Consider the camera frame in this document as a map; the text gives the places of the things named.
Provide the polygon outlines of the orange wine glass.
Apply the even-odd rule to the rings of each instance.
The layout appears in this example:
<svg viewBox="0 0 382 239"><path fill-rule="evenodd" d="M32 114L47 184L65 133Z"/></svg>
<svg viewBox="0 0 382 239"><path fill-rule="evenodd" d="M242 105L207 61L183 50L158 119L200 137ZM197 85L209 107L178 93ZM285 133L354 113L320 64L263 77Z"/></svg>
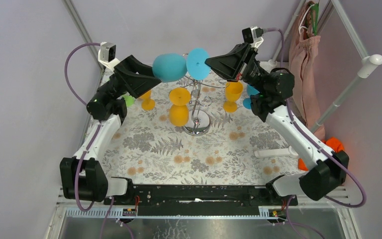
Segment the orange wine glass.
<svg viewBox="0 0 382 239"><path fill-rule="evenodd" d="M150 111L155 107L155 101L151 99L152 91L149 90L139 97L142 100L141 108L145 111Z"/></svg>
<svg viewBox="0 0 382 239"><path fill-rule="evenodd" d="M169 93L169 100L173 104L169 109L169 120L174 126L184 126L189 120L187 104L191 94L186 88L175 88Z"/></svg>
<svg viewBox="0 0 382 239"><path fill-rule="evenodd" d="M237 110L237 101L240 99L243 92L243 85L240 82L226 82L225 97L226 101L223 104L223 109L227 113L233 113Z"/></svg>

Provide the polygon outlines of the blue wine glass front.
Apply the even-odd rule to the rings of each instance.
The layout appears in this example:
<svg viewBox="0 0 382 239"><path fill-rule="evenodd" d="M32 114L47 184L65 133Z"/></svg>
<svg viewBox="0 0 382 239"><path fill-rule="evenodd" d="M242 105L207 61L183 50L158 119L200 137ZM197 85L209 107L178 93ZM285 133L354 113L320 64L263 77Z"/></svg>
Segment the blue wine glass front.
<svg viewBox="0 0 382 239"><path fill-rule="evenodd" d="M211 71L205 63L208 58L209 53L203 48L195 48L186 56L177 53L162 54L153 61L152 72L164 83L178 81L187 74L202 81Z"/></svg>

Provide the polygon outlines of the green wine glass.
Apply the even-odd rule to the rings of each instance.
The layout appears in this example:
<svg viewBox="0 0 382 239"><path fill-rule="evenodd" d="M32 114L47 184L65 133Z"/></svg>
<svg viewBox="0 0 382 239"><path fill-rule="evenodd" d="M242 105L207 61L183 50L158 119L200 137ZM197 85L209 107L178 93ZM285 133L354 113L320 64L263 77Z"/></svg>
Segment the green wine glass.
<svg viewBox="0 0 382 239"><path fill-rule="evenodd" d="M131 107L135 103L135 98L133 96L131 96L131 95L125 94L125 95L122 96L122 98L125 100L125 103L126 103L127 107Z"/></svg>

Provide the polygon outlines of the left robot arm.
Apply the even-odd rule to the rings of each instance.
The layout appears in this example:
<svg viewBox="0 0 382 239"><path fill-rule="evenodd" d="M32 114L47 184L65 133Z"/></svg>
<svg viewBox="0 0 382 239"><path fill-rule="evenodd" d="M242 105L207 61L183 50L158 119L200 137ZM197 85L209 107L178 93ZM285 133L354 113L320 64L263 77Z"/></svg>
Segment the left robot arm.
<svg viewBox="0 0 382 239"><path fill-rule="evenodd" d="M60 162L62 191L66 199L102 202L115 197L127 205L134 200L132 181L123 177L108 177L99 162L114 134L127 116L123 95L138 98L161 83L152 67L133 55L107 65L113 71L109 80L100 86L87 103L88 113L96 120L92 132L72 157Z"/></svg>

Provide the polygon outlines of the orange wine glass front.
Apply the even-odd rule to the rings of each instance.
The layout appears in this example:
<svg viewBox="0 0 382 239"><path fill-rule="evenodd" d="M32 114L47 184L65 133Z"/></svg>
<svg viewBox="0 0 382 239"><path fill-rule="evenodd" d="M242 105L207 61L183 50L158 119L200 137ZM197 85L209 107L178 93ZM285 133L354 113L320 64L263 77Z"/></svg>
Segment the orange wine glass front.
<svg viewBox="0 0 382 239"><path fill-rule="evenodd" d="M187 104L191 94L186 88L175 88L169 93L169 100L173 104L169 109L169 120L174 126L184 126L189 120Z"/></svg>

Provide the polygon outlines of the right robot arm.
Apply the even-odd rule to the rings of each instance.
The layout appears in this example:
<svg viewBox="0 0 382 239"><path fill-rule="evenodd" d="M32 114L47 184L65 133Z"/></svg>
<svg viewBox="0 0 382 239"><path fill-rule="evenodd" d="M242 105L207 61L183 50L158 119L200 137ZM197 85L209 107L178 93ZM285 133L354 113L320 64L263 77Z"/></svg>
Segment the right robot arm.
<svg viewBox="0 0 382 239"><path fill-rule="evenodd" d="M267 72L255 58L257 51L248 43L237 44L227 54L207 58L205 64L222 79L243 81L258 91L250 97L253 114L274 128L308 169L270 181L267 202L278 205L285 196L298 194L318 201L345 182L349 156L322 142L292 113L287 100L293 94L294 75L281 67Z"/></svg>

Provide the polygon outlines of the orange wine glass back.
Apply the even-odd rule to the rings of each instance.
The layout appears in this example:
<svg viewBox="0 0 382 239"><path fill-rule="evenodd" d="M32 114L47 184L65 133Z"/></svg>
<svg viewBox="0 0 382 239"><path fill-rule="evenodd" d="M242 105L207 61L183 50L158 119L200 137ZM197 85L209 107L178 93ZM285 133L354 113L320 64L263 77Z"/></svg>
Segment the orange wine glass back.
<svg viewBox="0 0 382 239"><path fill-rule="evenodd" d="M152 91L149 90L139 97L142 100L141 108L145 111L150 111L155 107L155 101L151 99Z"/></svg>

